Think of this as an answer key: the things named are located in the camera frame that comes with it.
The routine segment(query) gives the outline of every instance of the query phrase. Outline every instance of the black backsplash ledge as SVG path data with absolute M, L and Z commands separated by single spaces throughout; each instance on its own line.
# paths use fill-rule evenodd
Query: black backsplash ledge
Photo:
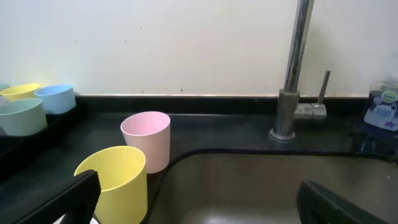
M 77 96 L 90 113 L 161 111 L 193 114 L 276 114 L 276 97 Z M 367 98 L 325 98 L 330 115 L 359 116 Z M 316 103 L 301 98 L 300 103 Z

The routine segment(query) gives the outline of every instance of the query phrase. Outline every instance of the black tray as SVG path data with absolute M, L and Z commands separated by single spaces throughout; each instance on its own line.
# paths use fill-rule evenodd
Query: black tray
M 30 136 L 0 136 L 0 182 L 54 146 L 84 117 L 85 111 L 83 105 L 77 105 L 64 114 L 46 114 L 48 126 Z

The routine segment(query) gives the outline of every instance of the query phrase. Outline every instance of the pink cup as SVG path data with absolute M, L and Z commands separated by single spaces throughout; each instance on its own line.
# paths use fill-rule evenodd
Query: pink cup
M 120 129 L 128 146 L 140 149 L 146 157 L 148 174 L 166 168 L 170 160 L 170 117 L 148 111 L 126 118 Z

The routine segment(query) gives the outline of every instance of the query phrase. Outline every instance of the yellow cup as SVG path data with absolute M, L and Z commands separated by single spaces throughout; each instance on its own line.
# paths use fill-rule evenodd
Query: yellow cup
M 144 153 L 131 146 L 103 149 L 87 157 L 75 175 L 93 169 L 101 184 L 95 215 L 102 224 L 138 224 L 147 212 Z
M 35 91 L 39 88 L 40 85 L 36 83 L 17 85 L 0 91 L 0 95 L 5 96 L 10 102 L 24 98 L 35 98 Z

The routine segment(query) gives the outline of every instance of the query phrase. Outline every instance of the sink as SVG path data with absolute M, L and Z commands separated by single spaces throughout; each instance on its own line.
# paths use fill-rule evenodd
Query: sink
M 398 168 L 341 156 L 203 153 L 172 165 L 150 224 L 300 224 L 295 198 L 313 180 L 372 215 L 398 223 Z

